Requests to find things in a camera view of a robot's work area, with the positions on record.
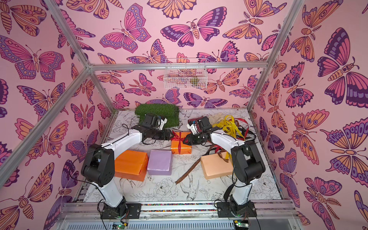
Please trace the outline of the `peach gift box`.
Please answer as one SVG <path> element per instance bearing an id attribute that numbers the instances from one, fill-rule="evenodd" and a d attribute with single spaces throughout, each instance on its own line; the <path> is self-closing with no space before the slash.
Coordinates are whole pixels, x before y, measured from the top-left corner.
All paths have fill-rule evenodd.
<path id="1" fill-rule="evenodd" d="M 210 154 L 201 157 L 201 166 L 206 180 L 211 180 L 232 174 L 232 163 L 222 154 Z"/>

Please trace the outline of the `large orange gift box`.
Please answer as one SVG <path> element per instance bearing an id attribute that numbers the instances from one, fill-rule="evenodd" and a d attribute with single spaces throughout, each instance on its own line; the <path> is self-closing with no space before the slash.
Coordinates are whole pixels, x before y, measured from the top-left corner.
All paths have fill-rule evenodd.
<path id="1" fill-rule="evenodd" d="M 115 177 L 143 182 L 148 165 L 148 154 L 127 150 L 115 159 Z"/>

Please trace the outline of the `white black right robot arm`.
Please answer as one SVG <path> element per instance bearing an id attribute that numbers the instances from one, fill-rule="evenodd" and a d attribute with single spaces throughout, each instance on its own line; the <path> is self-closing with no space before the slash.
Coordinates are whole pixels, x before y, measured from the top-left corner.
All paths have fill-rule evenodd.
<path id="1" fill-rule="evenodd" d="M 226 134 L 220 127 L 213 127 L 208 117 L 188 120 L 191 130 L 184 139 L 184 144 L 193 146 L 210 142 L 221 147 L 232 156 L 232 175 L 236 181 L 224 194 L 224 201 L 229 201 L 232 213 L 239 216 L 249 209 L 255 213 L 254 204 L 249 195 L 253 184 L 265 172 L 265 164 L 254 141 L 244 141 Z"/>

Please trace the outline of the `lilac gift box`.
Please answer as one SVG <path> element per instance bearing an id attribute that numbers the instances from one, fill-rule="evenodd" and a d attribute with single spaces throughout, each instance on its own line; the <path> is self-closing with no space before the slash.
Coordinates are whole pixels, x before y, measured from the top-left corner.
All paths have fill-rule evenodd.
<path id="1" fill-rule="evenodd" d="M 150 175 L 171 175 L 173 154 L 170 150 L 151 150 L 147 172 Z"/>

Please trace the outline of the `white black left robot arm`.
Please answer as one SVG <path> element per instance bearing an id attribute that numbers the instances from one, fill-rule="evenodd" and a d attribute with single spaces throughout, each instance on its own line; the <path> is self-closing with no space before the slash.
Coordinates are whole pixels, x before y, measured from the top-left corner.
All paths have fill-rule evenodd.
<path id="1" fill-rule="evenodd" d="M 125 217 L 127 214 L 125 197 L 114 182 L 116 158 L 147 138 L 171 140 L 173 133 L 170 129 L 164 128 L 166 123 L 167 118 L 148 113 L 140 125 L 128 128 L 126 134 L 101 145 L 93 144 L 88 148 L 81 174 L 89 183 L 96 186 L 103 196 L 105 212 L 116 218 Z"/>

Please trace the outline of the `aluminium frame post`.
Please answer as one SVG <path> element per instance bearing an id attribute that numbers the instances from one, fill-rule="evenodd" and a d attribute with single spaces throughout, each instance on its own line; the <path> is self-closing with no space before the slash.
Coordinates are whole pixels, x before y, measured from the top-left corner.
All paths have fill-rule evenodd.
<path id="1" fill-rule="evenodd" d="M 292 6 L 286 16 L 286 18 L 284 19 L 281 31 L 279 32 L 279 35 L 275 41 L 275 44 L 273 46 L 272 51 L 270 52 L 270 55 L 268 57 L 267 60 L 267 66 L 264 68 L 264 70 L 261 73 L 261 76 L 258 79 L 256 88 L 253 92 L 253 95 L 250 98 L 250 101 L 248 103 L 247 106 L 247 110 L 248 112 L 252 111 L 252 108 L 254 106 L 254 104 L 256 103 L 256 99 L 257 96 L 260 94 L 260 91 L 265 83 L 265 81 L 267 80 L 271 70 L 272 70 L 272 66 L 275 63 L 278 55 L 279 55 L 279 51 L 281 50 L 287 36 L 288 33 L 291 31 L 291 28 L 294 26 L 294 22 L 299 14 L 299 12 L 301 11 L 303 4 L 304 4 L 305 0 L 294 0 L 292 3 Z"/>

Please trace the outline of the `green artificial grass mat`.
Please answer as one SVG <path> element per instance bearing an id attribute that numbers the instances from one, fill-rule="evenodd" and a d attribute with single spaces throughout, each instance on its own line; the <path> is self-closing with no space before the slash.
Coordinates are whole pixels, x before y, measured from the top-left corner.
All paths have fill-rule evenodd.
<path id="1" fill-rule="evenodd" d="M 167 123 L 165 128 L 177 127 L 180 125 L 179 107 L 173 104 L 141 104 L 135 109 L 135 115 L 139 117 L 141 124 L 146 114 L 165 117 Z"/>

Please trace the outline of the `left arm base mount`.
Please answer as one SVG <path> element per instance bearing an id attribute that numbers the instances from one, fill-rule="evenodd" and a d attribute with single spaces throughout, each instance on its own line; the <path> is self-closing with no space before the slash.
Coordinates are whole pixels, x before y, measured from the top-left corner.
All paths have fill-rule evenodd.
<path id="1" fill-rule="evenodd" d="M 141 203 L 123 202 L 116 208 L 104 204 L 101 215 L 102 219 L 138 219 L 140 217 L 141 208 Z"/>

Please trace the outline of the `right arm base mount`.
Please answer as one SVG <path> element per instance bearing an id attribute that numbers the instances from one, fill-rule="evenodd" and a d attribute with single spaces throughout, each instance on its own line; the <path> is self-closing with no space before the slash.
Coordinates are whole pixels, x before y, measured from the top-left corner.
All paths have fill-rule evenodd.
<path id="1" fill-rule="evenodd" d="M 238 205 L 235 201 L 216 201 L 214 206 L 220 218 L 257 217 L 255 204 L 252 201 L 248 201 L 244 205 Z"/>

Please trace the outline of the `aluminium front rail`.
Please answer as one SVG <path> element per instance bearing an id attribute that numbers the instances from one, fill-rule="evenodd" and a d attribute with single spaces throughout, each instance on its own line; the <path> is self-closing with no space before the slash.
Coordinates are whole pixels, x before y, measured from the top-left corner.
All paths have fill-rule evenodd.
<path id="1" fill-rule="evenodd" d="M 255 201 L 235 216 L 218 201 L 128 203 L 128 214 L 113 218 L 97 203 L 66 204 L 56 230 L 302 230 L 290 201 Z"/>

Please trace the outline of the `brown ribbon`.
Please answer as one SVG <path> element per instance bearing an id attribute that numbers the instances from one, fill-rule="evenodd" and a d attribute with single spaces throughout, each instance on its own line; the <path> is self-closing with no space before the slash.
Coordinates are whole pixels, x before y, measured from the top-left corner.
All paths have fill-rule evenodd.
<path id="1" fill-rule="evenodd" d="M 228 152 L 226 150 L 224 150 L 222 147 L 220 147 L 219 145 L 216 145 L 216 144 L 209 145 L 207 152 L 203 156 L 209 155 L 212 151 L 214 151 L 214 153 L 217 154 L 226 163 L 229 162 Z M 177 185 L 177 184 L 181 183 L 187 176 L 189 176 L 189 174 L 197 167 L 197 165 L 200 163 L 200 161 L 201 161 L 201 158 L 197 159 L 191 165 L 191 167 L 179 179 L 177 179 L 175 181 L 175 184 Z"/>

